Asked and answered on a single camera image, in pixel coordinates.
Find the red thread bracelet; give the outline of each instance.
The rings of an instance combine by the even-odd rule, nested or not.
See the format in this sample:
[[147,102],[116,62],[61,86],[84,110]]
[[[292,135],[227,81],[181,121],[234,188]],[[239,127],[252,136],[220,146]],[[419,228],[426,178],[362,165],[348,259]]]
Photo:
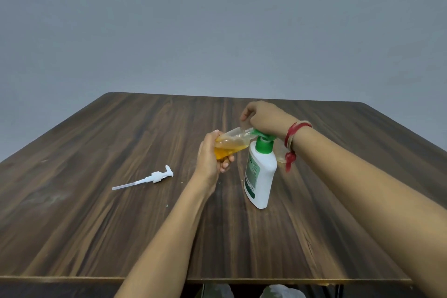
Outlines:
[[286,148],[290,149],[290,152],[286,153],[286,172],[290,171],[290,167],[292,166],[292,163],[296,160],[296,154],[294,150],[292,150],[292,139],[295,133],[302,128],[303,126],[310,126],[312,127],[312,124],[308,121],[297,121],[292,126],[289,127],[289,130],[287,131],[286,138],[284,139],[284,145]]

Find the bottle label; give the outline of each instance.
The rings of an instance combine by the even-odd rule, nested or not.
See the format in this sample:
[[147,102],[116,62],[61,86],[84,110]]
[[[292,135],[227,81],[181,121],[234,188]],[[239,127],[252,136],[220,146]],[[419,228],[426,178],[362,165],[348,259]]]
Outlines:
[[249,154],[249,161],[247,163],[247,169],[245,170],[245,188],[247,189],[247,192],[250,194],[250,196],[254,199],[255,197],[255,189],[256,189],[256,181],[257,177],[259,176],[259,171],[261,168],[256,163],[256,161],[253,159],[251,154]]

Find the person's left hand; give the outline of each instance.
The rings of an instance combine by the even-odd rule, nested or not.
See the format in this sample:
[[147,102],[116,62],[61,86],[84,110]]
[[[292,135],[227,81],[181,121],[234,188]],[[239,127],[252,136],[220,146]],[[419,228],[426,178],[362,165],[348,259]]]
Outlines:
[[232,154],[224,159],[216,160],[216,155],[214,154],[214,143],[216,138],[221,134],[222,132],[219,130],[208,133],[198,149],[197,166],[194,174],[203,178],[203,180],[207,182],[210,187],[210,195],[216,188],[219,173],[224,173],[227,171],[230,163],[234,161],[234,156]]

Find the hand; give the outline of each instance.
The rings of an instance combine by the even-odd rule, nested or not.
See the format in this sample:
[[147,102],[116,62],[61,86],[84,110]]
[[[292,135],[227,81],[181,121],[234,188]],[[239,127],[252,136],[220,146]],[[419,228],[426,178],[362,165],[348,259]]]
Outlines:
[[214,143],[216,138],[221,134],[222,132],[219,130],[208,133],[198,149],[197,166],[194,175],[202,178],[209,186],[209,195],[211,195],[216,188],[219,173],[226,172],[230,163],[234,161],[233,155],[229,155],[221,160],[216,160]]
[[262,100],[249,103],[240,116],[240,120],[246,121],[252,113],[254,115],[250,118],[250,124],[255,129],[282,140],[285,139],[289,127],[299,121],[276,105]]

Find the hand wash bottle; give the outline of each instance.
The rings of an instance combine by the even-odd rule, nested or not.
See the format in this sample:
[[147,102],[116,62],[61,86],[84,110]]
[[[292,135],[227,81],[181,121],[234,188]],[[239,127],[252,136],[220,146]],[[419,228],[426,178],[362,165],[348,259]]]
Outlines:
[[269,202],[273,175],[276,171],[276,157],[273,153],[275,136],[253,131],[257,140],[251,142],[249,160],[245,170],[244,189],[249,200],[258,209],[265,209]]

